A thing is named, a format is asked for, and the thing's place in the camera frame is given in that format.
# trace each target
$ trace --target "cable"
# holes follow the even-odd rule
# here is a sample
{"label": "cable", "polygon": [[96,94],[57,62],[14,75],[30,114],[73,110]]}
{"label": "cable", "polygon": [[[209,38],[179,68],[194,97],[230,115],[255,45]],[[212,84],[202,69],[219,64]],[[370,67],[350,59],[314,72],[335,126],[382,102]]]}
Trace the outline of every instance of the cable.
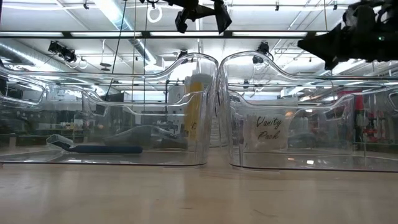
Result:
{"label": "cable", "polygon": [[328,19],[326,16],[326,0],[323,0],[323,14],[325,15],[325,27],[326,27],[326,31],[328,30]]}
{"label": "cable", "polygon": [[268,55],[270,55],[272,57],[271,60],[274,61],[274,56],[271,53],[269,53],[269,52],[268,52]]}
{"label": "cable", "polygon": [[56,56],[57,53],[53,54],[48,60],[46,60],[44,62],[44,64],[42,64],[39,68],[41,68],[43,65],[45,65],[47,62],[49,62],[52,58],[54,58],[54,56]]}
{"label": "cable", "polygon": [[121,19],[122,24],[121,24],[120,31],[119,31],[118,44],[117,44],[117,46],[116,46],[116,51],[115,51],[115,53],[114,53],[114,60],[113,60],[113,66],[112,66],[112,74],[113,74],[113,72],[114,72],[114,65],[115,65],[115,63],[116,63],[116,58],[118,57],[118,50],[119,50],[119,44],[120,44],[120,37],[122,36],[122,30],[123,30],[123,25],[124,25],[124,15],[125,15],[125,13],[126,13],[126,4],[127,4],[127,1],[124,2],[123,15],[122,15],[122,19]]}
{"label": "cable", "polygon": [[108,99],[108,94],[109,94],[109,91],[111,90],[111,86],[112,86],[112,83],[113,83],[113,79],[114,79],[114,78],[111,79],[111,83],[109,84],[108,90],[106,91],[106,95],[105,95],[104,101],[106,101],[106,100]]}
{"label": "cable", "polygon": [[[137,1],[135,1],[135,10],[134,10],[134,27],[137,27]],[[136,30],[134,29],[134,36],[133,36],[133,38],[132,38],[132,41],[136,41]],[[132,50],[132,58],[133,59],[135,59],[136,58],[136,50],[135,49],[133,49]],[[133,60],[132,61],[132,74],[134,74],[134,66],[136,65],[136,61],[135,60]]]}
{"label": "cable", "polygon": [[65,56],[63,56],[62,54],[61,54],[61,56],[62,56],[62,58],[63,58],[63,61],[65,62],[65,65],[68,66],[68,67],[70,67],[71,69],[75,69],[75,68],[77,68],[77,66],[79,66],[79,64],[77,64],[77,65],[74,66],[74,67],[70,66],[70,65],[67,63],[67,60],[66,60]]}
{"label": "cable", "polygon": [[[148,28],[148,20],[145,20],[145,30]],[[144,39],[144,75],[145,75],[145,58],[146,58],[146,53],[147,53],[147,39]]]}

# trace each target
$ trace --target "clear plastic bin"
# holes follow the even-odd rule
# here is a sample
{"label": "clear plastic bin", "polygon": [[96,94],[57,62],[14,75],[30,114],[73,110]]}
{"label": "clear plastic bin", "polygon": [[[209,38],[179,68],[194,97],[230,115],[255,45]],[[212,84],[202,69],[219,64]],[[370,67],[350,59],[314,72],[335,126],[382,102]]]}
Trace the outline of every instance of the clear plastic bin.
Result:
{"label": "clear plastic bin", "polygon": [[0,68],[0,162],[205,164],[217,69],[202,54],[156,75]]}
{"label": "clear plastic bin", "polygon": [[[253,64],[259,58],[264,63]],[[239,76],[250,79],[234,82]],[[398,171],[397,84],[397,77],[291,75],[257,52],[231,55],[220,64],[217,104],[229,162]]]}

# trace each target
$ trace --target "table surface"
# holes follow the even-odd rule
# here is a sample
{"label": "table surface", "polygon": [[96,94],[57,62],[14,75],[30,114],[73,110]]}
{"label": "table surface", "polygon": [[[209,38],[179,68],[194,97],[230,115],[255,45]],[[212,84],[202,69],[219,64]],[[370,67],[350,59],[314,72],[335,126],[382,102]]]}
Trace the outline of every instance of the table surface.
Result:
{"label": "table surface", "polygon": [[0,223],[398,223],[398,175],[4,164]]}

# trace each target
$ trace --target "pipe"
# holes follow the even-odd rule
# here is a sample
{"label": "pipe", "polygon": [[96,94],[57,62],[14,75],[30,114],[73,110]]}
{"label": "pipe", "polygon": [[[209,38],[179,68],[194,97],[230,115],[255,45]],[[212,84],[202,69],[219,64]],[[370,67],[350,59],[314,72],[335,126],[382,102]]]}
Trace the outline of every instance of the pipe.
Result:
{"label": "pipe", "polygon": [[[84,29],[86,29],[86,30],[90,30],[90,28],[86,25],[86,24],[84,24],[79,18],[77,18],[77,16],[76,15],[74,15],[74,13],[72,13],[70,10],[68,10],[68,9],[65,9],[65,3],[64,2],[61,2],[60,0],[54,0],[55,1],[55,3],[58,5],[58,6],[60,6],[61,8],[63,8],[63,10],[74,20],[74,21],[76,21],[79,25],[81,25]],[[111,51],[111,52],[114,52],[114,50],[110,47],[110,46],[108,46],[107,44],[105,44],[105,46]],[[129,68],[131,68],[132,69],[132,67],[125,61],[125,59],[122,57],[122,56],[120,56],[120,54],[117,54],[116,56],[118,56],[120,59],[121,59],[121,61],[125,64],[125,65],[127,65]]]}
{"label": "pipe", "polygon": [[[307,7],[310,4],[311,0],[307,0],[307,2],[305,3],[304,7]],[[290,23],[290,25],[287,27],[287,30],[290,30],[292,28],[292,26],[296,23],[297,19],[299,19],[300,15],[303,13],[303,11],[298,12],[297,16],[293,19],[293,21]],[[278,46],[278,44],[282,41],[282,39],[279,39],[276,44],[272,47],[272,49],[270,50],[273,51],[276,46]]]}
{"label": "pipe", "polygon": [[0,55],[9,59],[17,60],[24,65],[35,66],[40,71],[48,72],[75,72],[59,61],[50,58],[31,47],[28,47],[16,40],[0,40]]}
{"label": "pipe", "polygon": [[[321,0],[318,1],[317,5],[316,5],[315,7],[319,6],[319,5],[320,5],[320,2],[321,2]],[[306,28],[305,28],[304,30],[308,29],[308,27],[310,27],[310,25],[312,25],[312,23],[318,18],[318,16],[319,16],[321,13],[322,13],[322,11],[320,11],[320,12],[317,14],[317,16],[315,16],[315,18],[311,21],[311,23],[309,23],[308,26],[306,26]],[[297,60],[297,59],[298,59],[299,57],[301,57],[301,55],[303,55],[304,53],[305,53],[305,50],[301,51],[301,52],[295,57],[295,59]],[[288,62],[288,63],[285,65],[284,68],[288,67],[289,64],[292,63],[293,61],[294,61],[294,60]]]}
{"label": "pipe", "polygon": [[[134,26],[123,18],[123,11],[117,0],[93,0],[98,9],[112,22],[117,30],[134,31]],[[157,63],[156,56],[148,50],[148,48],[139,39],[128,40],[138,51],[139,55],[144,59],[146,65],[155,65]]]}
{"label": "pipe", "polygon": [[390,73],[392,69],[397,68],[398,67],[398,63],[394,63],[392,65],[389,65],[387,67],[384,67],[382,69],[376,70],[375,72],[371,72],[369,74],[364,75],[365,77],[376,77],[379,75],[382,75],[385,72]]}

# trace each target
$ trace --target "ceiling light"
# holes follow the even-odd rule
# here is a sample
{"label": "ceiling light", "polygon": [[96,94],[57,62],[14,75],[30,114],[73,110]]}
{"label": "ceiling light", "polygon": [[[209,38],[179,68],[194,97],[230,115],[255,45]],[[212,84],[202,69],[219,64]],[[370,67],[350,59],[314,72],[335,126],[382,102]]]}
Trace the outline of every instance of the ceiling light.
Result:
{"label": "ceiling light", "polygon": [[63,37],[61,32],[0,32],[3,37]]}
{"label": "ceiling light", "polygon": [[74,37],[140,37],[141,32],[71,32]]}
{"label": "ceiling light", "polygon": [[181,36],[181,37],[196,37],[196,36],[219,36],[217,31],[214,32],[185,32],[184,34],[179,32],[151,32],[151,36],[154,37],[168,37],[168,36]]}
{"label": "ceiling light", "polygon": [[305,37],[307,32],[233,32],[235,37]]}
{"label": "ceiling light", "polygon": [[119,26],[122,24],[122,20],[125,23],[118,3],[110,0],[94,0],[94,3],[111,22]]}

